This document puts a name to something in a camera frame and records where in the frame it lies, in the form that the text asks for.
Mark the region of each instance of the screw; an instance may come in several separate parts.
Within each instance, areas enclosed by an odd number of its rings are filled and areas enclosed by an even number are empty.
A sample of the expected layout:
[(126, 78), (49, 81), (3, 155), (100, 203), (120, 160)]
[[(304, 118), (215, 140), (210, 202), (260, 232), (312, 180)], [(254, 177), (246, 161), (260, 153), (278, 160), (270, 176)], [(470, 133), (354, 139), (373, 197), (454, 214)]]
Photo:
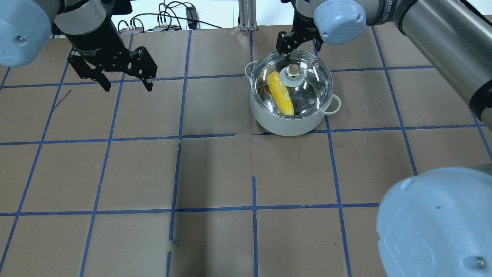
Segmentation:
[(479, 257), (479, 258), (477, 258), (477, 265), (478, 265), (479, 267), (485, 267), (485, 261), (484, 261), (484, 259), (482, 259), (482, 258), (480, 258), (480, 257)]

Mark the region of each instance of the metal bracket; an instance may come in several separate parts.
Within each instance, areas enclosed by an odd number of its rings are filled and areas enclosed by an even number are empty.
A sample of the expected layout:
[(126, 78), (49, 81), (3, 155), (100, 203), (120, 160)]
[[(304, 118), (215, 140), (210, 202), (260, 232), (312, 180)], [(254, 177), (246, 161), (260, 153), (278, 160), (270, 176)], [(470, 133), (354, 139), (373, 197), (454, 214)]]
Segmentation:
[(256, 31), (256, 0), (239, 0), (239, 29), (242, 32)]

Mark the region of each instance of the robotic arm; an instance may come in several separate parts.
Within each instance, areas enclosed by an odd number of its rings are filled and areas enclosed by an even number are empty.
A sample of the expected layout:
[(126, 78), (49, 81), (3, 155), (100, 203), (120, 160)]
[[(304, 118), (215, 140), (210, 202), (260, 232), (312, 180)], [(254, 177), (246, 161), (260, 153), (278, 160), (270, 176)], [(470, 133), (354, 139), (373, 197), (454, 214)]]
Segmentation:
[(293, 29), (277, 51), (289, 58), (303, 42), (343, 44), (365, 25), (393, 21), (492, 130), (492, 25), (466, 0), (290, 0)]
[(129, 51), (124, 46), (101, 0), (0, 0), (0, 6), (0, 64), (23, 66), (34, 60), (54, 22), (73, 45), (68, 62), (79, 77), (109, 91), (103, 71), (124, 72), (152, 90), (157, 65), (145, 47)]

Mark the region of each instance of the corn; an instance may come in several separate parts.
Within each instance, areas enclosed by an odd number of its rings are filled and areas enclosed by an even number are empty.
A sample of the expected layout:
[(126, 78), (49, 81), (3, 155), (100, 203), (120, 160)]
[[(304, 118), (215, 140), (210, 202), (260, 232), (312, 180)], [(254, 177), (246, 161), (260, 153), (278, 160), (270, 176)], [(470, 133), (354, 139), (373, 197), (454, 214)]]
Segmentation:
[(294, 115), (294, 106), (287, 87), (280, 80), (280, 73), (273, 71), (268, 74), (267, 84), (280, 112), (285, 115)]

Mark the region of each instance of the white wall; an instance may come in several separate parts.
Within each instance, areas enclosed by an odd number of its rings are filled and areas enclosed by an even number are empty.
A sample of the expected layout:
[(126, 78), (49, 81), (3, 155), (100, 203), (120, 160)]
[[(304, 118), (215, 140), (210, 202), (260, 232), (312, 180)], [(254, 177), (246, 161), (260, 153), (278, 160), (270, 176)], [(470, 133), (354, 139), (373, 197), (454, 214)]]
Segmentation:
[[(238, 25), (239, 4), (238, 0), (186, 0), (193, 3), (198, 11), (199, 19), (224, 28)], [(482, 14), (492, 14), (492, 0), (469, 0)], [(139, 13), (158, 13), (158, 5), (162, 0), (136, 0), (132, 1), (133, 13), (131, 15), (113, 16), (115, 25), (122, 19), (129, 21)], [(186, 17), (185, 8), (180, 6), (174, 11), (178, 17)], [(292, 5), (283, 4), (280, 0), (257, 0), (256, 20), (258, 25), (287, 25), (292, 23), (294, 9)], [(149, 29), (157, 25), (156, 16), (146, 15), (139, 17)], [(183, 28), (187, 26), (186, 20), (181, 21)], [(201, 24), (202, 29), (213, 27)]]

